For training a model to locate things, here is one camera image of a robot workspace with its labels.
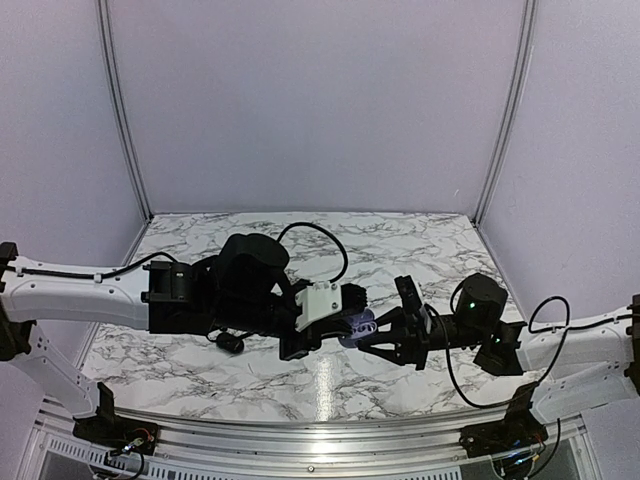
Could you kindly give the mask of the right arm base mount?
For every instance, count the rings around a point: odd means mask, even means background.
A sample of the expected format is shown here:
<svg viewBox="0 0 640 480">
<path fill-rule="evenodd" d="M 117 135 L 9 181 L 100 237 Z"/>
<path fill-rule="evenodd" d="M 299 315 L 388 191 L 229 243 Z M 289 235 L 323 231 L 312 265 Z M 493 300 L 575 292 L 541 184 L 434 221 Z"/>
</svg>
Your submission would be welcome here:
<svg viewBox="0 0 640 480">
<path fill-rule="evenodd" d="M 469 458 L 499 454 L 529 447 L 548 439 L 546 426 L 532 414 L 532 396 L 537 383 L 519 387 L 501 420 L 463 427 L 459 444 Z"/>
</svg>

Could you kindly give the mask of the purple earbud charging case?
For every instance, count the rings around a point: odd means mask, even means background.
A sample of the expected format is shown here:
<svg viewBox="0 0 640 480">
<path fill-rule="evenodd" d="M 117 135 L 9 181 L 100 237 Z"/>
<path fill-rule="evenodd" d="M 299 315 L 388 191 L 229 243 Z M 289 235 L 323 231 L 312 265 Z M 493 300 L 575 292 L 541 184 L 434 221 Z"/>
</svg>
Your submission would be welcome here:
<svg viewBox="0 0 640 480">
<path fill-rule="evenodd" d="M 356 348 L 360 340 L 376 333 L 378 330 L 375 314 L 370 309 L 365 309 L 359 314 L 349 316 L 345 321 L 350 327 L 350 333 L 339 337 L 338 341 L 347 349 Z"/>
</svg>

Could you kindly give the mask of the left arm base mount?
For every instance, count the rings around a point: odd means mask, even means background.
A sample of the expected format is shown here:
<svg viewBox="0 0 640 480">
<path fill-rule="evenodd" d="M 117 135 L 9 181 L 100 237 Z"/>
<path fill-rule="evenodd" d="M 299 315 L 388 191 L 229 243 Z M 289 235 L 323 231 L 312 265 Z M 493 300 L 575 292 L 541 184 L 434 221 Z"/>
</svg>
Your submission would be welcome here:
<svg viewBox="0 0 640 480">
<path fill-rule="evenodd" d="M 123 450 L 126 445 L 141 440 L 134 448 L 143 455 L 155 452 L 159 426 L 156 423 L 123 417 L 115 411 L 113 392 L 103 383 L 96 383 L 97 403 L 89 416 L 73 416 L 73 435 L 105 447 Z"/>
</svg>

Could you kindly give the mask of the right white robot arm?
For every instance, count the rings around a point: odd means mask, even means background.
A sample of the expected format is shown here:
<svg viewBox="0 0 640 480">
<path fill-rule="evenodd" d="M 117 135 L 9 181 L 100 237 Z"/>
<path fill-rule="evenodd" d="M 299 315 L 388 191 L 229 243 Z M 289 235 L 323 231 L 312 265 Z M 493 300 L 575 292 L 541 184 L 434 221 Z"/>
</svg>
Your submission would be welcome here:
<svg viewBox="0 0 640 480">
<path fill-rule="evenodd" d="M 639 395 L 639 303 L 613 312 L 536 327 L 505 322 L 508 294 L 476 273 L 461 281 L 442 315 L 420 301 L 411 277 L 399 277 L 401 306 L 354 329 L 355 345 L 396 365 L 422 370 L 432 351 L 473 348 L 473 362 L 494 377 L 540 377 L 516 391 L 495 438 L 515 448 L 534 431 L 534 419 L 550 423 L 581 411 Z"/>
</svg>

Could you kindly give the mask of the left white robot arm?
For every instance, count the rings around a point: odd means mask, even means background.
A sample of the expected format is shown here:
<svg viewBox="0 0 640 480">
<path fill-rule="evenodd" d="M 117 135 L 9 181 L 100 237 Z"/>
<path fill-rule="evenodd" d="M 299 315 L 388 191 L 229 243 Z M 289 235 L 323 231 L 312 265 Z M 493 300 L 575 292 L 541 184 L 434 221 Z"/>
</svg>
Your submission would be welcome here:
<svg viewBox="0 0 640 480">
<path fill-rule="evenodd" d="M 291 361 L 346 335 L 348 318 L 367 305 L 364 288 L 291 281 L 289 254 L 263 234 L 235 234 L 195 263 L 156 253 L 98 271 L 46 265 L 1 247 L 1 357 L 35 380 L 106 445 L 125 438 L 111 391 L 84 377 L 51 347 L 42 320 L 99 322 L 154 335 L 205 336 L 218 328 L 275 338 Z"/>
</svg>

